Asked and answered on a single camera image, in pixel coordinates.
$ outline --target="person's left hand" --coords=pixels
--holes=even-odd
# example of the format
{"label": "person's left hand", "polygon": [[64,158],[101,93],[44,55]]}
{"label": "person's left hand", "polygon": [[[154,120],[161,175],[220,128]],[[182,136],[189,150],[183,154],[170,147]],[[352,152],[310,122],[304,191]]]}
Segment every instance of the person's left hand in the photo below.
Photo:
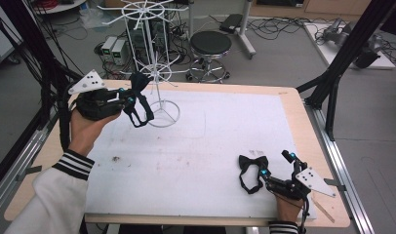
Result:
{"label": "person's left hand", "polygon": [[68,149],[86,157],[94,147],[95,140],[99,137],[103,127],[118,118],[119,115],[120,112],[98,121],[92,121],[84,118],[77,109],[74,109],[70,119],[71,142]]}

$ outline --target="black cable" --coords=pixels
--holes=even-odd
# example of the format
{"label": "black cable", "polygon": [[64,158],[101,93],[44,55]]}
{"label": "black cable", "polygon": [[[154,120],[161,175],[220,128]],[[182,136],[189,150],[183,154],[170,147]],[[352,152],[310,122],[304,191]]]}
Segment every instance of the black cable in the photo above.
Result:
{"label": "black cable", "polygon": [[[99,59],[101,61],[101,68],[105,72],[105,75],[102,76],[102,78],[103,79],[113,78],[114,80],[125,79],[126,75],[123,73],[120,73],[119,71],[116,71],[116,67],[113,64],[113,62],[108,62],[101,58],[101,56],[103,55],[103,53],[101,51],[101,47],[103,46],[103,44],[104,44],[104,42],[100,42],[94,47],[94,53],[99,56]],[[128,57],[128,60],[125,62],[125,64],[122,67],[119,67],[120,70],[127,71],[128,69],[130,69],[132,62],[133,62],[132,57]]]}
{"label": "black cable", "polygon": [[257,36],[265,40],[275,40],[280,33],[295,33],[303,27],[309,19],[272,18],[255,19],[247,25]]}
{"label": "black cable", "polygon": [[212,18],[213,20],[215,20],[217,23],[222,24],[222,22],[219,21],[218,19],[216,19],[215,17],[213,17],[213,16],[211,16],[211,15],[209,15],[209,17]]}
{"label": "black cable", "polygon": [[[270,191],[270,190],[267,190],[268,192],[270,192],[271,194],[273,194],[273,195],[276,195],[276,193],[275,192],[273,192],[273,191]],[[283,201],[285,201],[285,202],[287,202],[287,203],[289,203],[290,205],[292,205],[292,206],[295,206],[295,207],[297,207],[297,208],[299,208],[299,209],[302,209],[302,207],[299,207],[298,205],[296,205],[296,204],[294,204],[294,203],[291,203],[289,200],[286,200],[286,199],[284,199],[283,197],[281,197],[282,195],[280,195],[280,196],[276,196],[277,198],[279,198],[279,199],[281,199],[281,200],[283,200]]]}
{"label": "black cable", "polygon": [[60,144],[63,150],[68,148],[70,143],[70,130],[69,123],[71,113],[69,111],[68,101],[70,99],[70,94],[68,90],[77,83],[78,81],[73,81],[67,85],[65,88],[62,97],[58,98],[58,112],[59,112],[59,128],[60,128]]}
{"label": "black cable", "polygon": [[[29,4],[28,4],[27,6],[28,6],[29,10],[33,13],[33,15],[35,16],[36,13],[35,13],[35,10],[32,8],[32,6],[29,5]],[[41,11],[41,9],[38,9],[38,12],[40,13],[40,15],[41,15],[41,14],[46,14],[46,10],[45,10],[45,9],[43,9],[43,12]],[[69,55],[64,51],[64,49],[61,47],[61,45],[60,45],[60,43],[59,43],[59,40],[58,40],[58,37],[57,37],[56,34],[54,33],[54,29],[53,29],[53,25],[52,25],[51,21],[48,19],[46,23],[40,23],[40,25],[46,30],[46,32],[50,35],[50,37],[52,38],[52,40],[55,42],[55,45],[57,46],[57,48],[58,48],[58,50],[59,50],[59,52],[60,52],[60,56],[61,56],[61,58],[62,58],[62,60],[63,60],[64,65],[65,65],[67,68],[69,68],[69,67],[68,67],[68,64],[67,64],[67,61],[66,61],[66,59],[65,59],[65,57],[67,57],[67,58],[70,60],[70,62],[74,65],[74,67],[75,67],[77,70],[79,70],[79,72],[80,72],[82,75],[84,75],[83,71],[80,70],[80,68],[76,65],[76,63],[70,58],[70,56],[69,56]]]}
{"label": "black cable", "polygon": [[[1,18],[0,18],[0,23],[2,24],[2,26],[4,28],[9,29],[12,32],[12,34],[16,36],[18,41],[21,41],[20,37],[14,32],[14,30],[8,24],[6,24]],[[18,45],[17,47],[15,46],[15,48],[17,49],[17,52],[22,57],[23,62],[26,64],[27,68],[30,70],[30,73],[32,74],[33,78],[39,83],[40,86],[42,86],[41,69],[40,69],[39,65],[37,64],[35,57],[31,57],[29,54],[27,54],[24,51],[24,49],[22,49],[20,47],[20,45]]]}
{"label": "black cable", "polygon": [[101,228],[101,227],[99,227],[99,224],[97,223],[97,224],[96,224],[96,227],[98,228],[98,230],[101,231],[101,234],[105,234],[105,233],[107,233],[107,229],[109,228],[109,224],[106,224],[106,225],[104,226],[104,228]]}
{"label": "black cable", "polygon": [[74,22],[77,22],[80,18],[75,19],[74,21],[71,22],[65,22],[65,23],[53,23],[53,25],[56,26],[64,26],[64,25],[69,25],[69,24],[73,24]]}
{"label": "black cable", "polygon": [[303,212],[302,212],[302,215],[301,215],[301,224],[300,224],[300,227],[298,229],[298,233],[304,234],[306,232],[305,228],[304,228],[304,224],[305,224],[305,220],[310,215],[308,213],[308,210],[310,209],[310,205],[309,205],[309,201],[308,201],[307,197],[303,197],[302,200],[304,201],[304,206],[303,206]]}
{"label": "black cable", "polygon": [[396,42],[389,42],[383,39],[381,51],[392,63],[396,64]]}
{"label": "black cable", "polygon": [[[69,35],[69,34],[66,33],[66,32],[72,31],[72,30],[76,30],[76,29],[83,29],[83,30],[85,30],[85,36],[83,36],[82,38],[76,38],[76,37],[73,37],[73,36],[71,36],[71,35]],[[68,37],[70,37],[70,38],[72,38],[72,39],[74,39],[74,40],[78,40],[78,41],[85,40],[85,39],[88,37],[88,35],[89,35],[88,30],[86,30],[86,28],[84,28],[83,26],[75,27],[75,28],[72,28],[72,29],[67,29],[67,30],[65,30],[65,31],[61,31],[61,32],[60,32],[60,35],[62,35],[62,34],[66,35],[66,36],[68,36]]]}

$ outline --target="black stool seat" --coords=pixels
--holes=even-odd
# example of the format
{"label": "black stool seat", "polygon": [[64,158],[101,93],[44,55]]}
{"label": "black stool seat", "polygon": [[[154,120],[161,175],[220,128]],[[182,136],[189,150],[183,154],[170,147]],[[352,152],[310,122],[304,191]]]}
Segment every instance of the black stool seat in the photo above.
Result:
{"label": "black stool seat", "polygon": [[221,55],[231,48],[231,40],[216,31],[197,32],[189,43],[196,52],[203,55]]}

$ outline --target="white sleeve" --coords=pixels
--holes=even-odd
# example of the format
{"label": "white sleeve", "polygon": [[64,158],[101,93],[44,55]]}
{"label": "white sleeve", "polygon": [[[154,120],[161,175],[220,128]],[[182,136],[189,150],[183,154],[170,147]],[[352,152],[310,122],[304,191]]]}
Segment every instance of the white sleeve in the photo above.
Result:
{"label": "white sleeve", "polygon": [[33,181],[35,195],[5,233],[79,233],[94,161],[66,150]]}

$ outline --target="black metal pole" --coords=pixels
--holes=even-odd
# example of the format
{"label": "black metal pole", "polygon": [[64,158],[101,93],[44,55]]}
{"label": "black metal pole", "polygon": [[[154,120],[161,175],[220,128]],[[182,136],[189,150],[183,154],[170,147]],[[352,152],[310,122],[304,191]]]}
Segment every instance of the black metal pole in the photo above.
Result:
{"label": "black metal pole", "polygon": [[362,48],[395,2],[395,0],[373,0],[359,18],[359,21],[349,34],[347,40],[341,46],[335,59],[329,65],[329,68],[316,79],[297,87],[297,90],[301,93],[316,86],[313,94],[305,100],[307,105],[311,105],[316,109],[320,109],[326,97],[331,95],[326,117],[326,132],[331,140],[335,140],[333,128],[336,114],[338,83],[349,65],[360,55]]}

